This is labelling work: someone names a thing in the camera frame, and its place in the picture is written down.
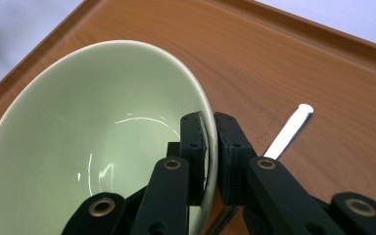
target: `tray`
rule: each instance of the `tray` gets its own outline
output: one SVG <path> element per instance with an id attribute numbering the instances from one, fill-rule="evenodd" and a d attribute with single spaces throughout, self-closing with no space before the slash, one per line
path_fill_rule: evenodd
<path id="1" fill-rule="evenodd" d="M 51 64 L 116 39 L 181 60 L 258 155 L 298 104 L 311 104 L 282 163 L 326 202 L 344 191 L 376 200 L 376 45 L 253 1 L 86 0 L 0 82 L 0 118 Z M 220 209 L 216 194 L 210 222 Z M 246 231 L 237 213 L 222 234 Z"/>

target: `brown tray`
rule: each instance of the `brown tray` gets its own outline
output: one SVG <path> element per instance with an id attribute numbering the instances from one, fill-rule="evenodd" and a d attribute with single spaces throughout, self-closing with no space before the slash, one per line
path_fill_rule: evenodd
<path id="1" fill-rule="evenodd" d="M 376 45 L 246 0 L 87 0 L 0 82 L 0 118 L 44 69 L 114 39 L 157 45 L 197 76 L 261 155 L 300 103 L 315 113 L 281 161 L 313 196 L 376 200 Z M 218 195 L 211 219 L 221 209 Z M 246 233 L 238 213 L 222 234 Z"/>

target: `ceramic bowl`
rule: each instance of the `ceramic bowl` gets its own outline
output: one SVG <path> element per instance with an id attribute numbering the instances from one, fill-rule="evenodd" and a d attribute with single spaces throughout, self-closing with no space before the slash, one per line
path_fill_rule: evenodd
<path id="1" fill-rule="evenodd" d="M 206 195 L 190 231 L 208 216 L 216 131 L 195 76 L 168 52 L 136 41 L 75 51 L 45 70 L 0 120 L 0 234 L 61 234 L 88 197 L 124 198 L 146 186 L 179 141 L 181 117 L 199 112 L 208 135 Z"/>

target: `bowl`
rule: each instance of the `bowl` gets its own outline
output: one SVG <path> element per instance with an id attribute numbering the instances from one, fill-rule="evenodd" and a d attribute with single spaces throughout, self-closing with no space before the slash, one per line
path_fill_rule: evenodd
<path id="1" fill-rule="evenodd" d="M 208 137 L 208 174 L 190 233 L 206 221 L 216 179 L 212 109 L 195 76 L 168 52 L 108 41 L 45 70 L 0 120 L 0 234 L 61 234 L 88 197 L 124 198 L 149 182 L 179 121 L 199 112 Z"/>

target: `white surface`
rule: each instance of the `white surface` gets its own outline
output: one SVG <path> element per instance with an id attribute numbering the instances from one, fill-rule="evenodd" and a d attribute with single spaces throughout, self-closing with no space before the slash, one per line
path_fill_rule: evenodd
<path id="1" fill-rule="evenodd" d="M 81 0 L 0 0 L 0 80 Z"/>
<path id="2" fill-rule="evenodd" d="M 257 1 L 376 43 L 376 0 Z"/>

